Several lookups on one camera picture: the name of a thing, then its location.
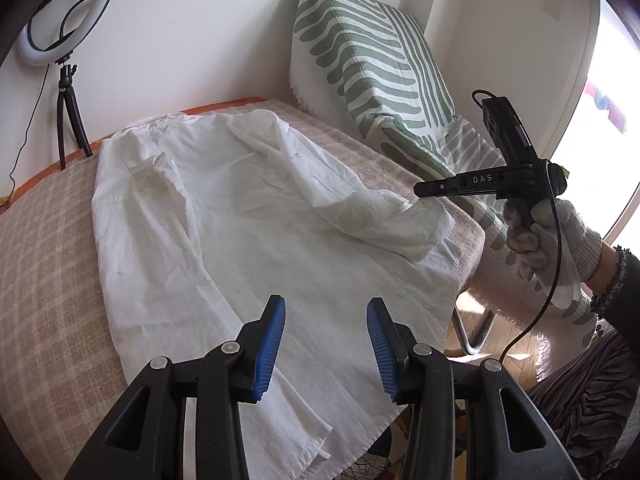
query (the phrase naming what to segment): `wrinkled fabric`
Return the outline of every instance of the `wrinkled fabric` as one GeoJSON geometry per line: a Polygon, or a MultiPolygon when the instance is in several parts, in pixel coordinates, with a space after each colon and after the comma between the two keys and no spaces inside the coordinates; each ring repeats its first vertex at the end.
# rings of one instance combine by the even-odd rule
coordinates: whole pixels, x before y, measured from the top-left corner
{"type": "Polygon", "coordinates": [[[270,389],[241,407],[253,478],[329,479],[361,456],[401,411],[382,390],[367,302],[383,297],[395,320],[442,348],[460,286],[459,249],[438,243],[452,225],[440,203],[369,194],[304,140],[264,110],[159,118],[104,143],[92,202],[127,381],[155,355],[204,355],[257,319],[270,294],[285,298],[270,389]],[[426,257],[403,256],[412,244],[426,257]]]}

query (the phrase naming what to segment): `ring light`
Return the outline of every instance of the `ring light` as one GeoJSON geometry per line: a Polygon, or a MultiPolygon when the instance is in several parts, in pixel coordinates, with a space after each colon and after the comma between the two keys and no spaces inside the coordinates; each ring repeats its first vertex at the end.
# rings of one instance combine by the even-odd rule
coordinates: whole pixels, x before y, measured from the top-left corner
{"type": "Polygon", "coordinates": [[[37,47],[31,38],[31,20],[25,25],[18,37],[18,51],[22,58],[32,65],[46,65],[69,54],[91,32],[98,22],[109,0],[94,0],[89,12],[78,27],[49,47],[37,47]]]}

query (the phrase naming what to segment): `white glove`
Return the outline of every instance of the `white glove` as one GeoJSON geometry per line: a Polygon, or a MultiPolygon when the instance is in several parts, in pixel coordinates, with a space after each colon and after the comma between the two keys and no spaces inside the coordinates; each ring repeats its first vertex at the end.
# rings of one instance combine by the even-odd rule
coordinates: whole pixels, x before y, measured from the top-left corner
{"type": "MultiPolygon", "coordinates": [[[[580,280],[587,281],[598,268],[602,238],[584,224],[575,207],[568,200],[556,198],[556,210],[562,237],[566,241],[566,245],[563,243],[562,247],[564,249],[568,246],[571,253],[565,254],[566,251],[563,251],[562,260],[571,257],[580,280]]],[[[557,242],[551,245],[546,243],[546,251],[538,245],[540,235],[546,233],[552,235],[554,239],[556,236],[551,200],[543,200],[533,206],[531,217],[535,224],[531,230],[522,225],[522,216],[508,203],[504,205],[502,216],[509,226],[507,247],[518,255],[518,275],[529,281],[535,273],[542,285],[550,286],[556,270],[554,262],[558,244],[557,242]]]]}

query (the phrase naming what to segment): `tripod stand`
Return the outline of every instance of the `tripod stand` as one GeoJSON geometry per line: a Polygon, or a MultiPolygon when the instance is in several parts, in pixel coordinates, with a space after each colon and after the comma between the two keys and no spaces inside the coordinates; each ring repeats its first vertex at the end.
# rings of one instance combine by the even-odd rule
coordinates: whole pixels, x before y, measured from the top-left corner
{"type": "Polygon", "coordinates": [[[87,157],[92,156],[94,153],[89,146],[89,140],[86,138],[84,132],[84,126],[82,126],[82,119],[80,118],[80,110],[78,109],[78,101],[76,100],[76,92],[73,87],[73,75],[76,73],[77,65],[72,67],[68,64],[64,64],[60,67],[60,81],[58,82],[58,102],[56,105],[56,116],[58,122],[58,153],[60,155],[60,170],[64,170],[66,166],[65,160],[65,135],[63,128],[63,103],[66,105],[66,113],[69,116],[69,122],[71,123],[71,129],[73,130],[74,137],[78,148],[84,150],[84,154],[87,157]]]}

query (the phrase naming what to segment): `metal screw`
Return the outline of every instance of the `metal screw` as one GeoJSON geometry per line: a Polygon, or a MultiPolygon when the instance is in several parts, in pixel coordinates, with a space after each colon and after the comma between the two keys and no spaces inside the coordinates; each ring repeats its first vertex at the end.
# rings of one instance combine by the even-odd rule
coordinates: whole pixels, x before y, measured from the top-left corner
{"type": "Polygon", "coordinates": [[[425,343],[415,344],[414,353],[422,356],[431,355],[431,347],[425,343]]]}
{"type": "Polygon", "coordinates": [[[227,341],[222,344],[222,353],[235,354],[240,349],[240,345],[236,341],[227,341]]]}
{"type": "Polygon", "coordinates": [[[487,359],[484,362],[484,367],[490,372],[499,372],[500,370],[502,370],[502,365],[500,364],[500,361],[496,359],[487,359]]]}
{"type": "Polygon", "coordinates": [[[154,357],[153,359],[151,359],[151,362],[149,364],[154,370],[162,370],[165,366],[167,366],[168,362],[169,361],[166,357],[164,357],[163,355],[159,355],[158,357],[154,357]]]}

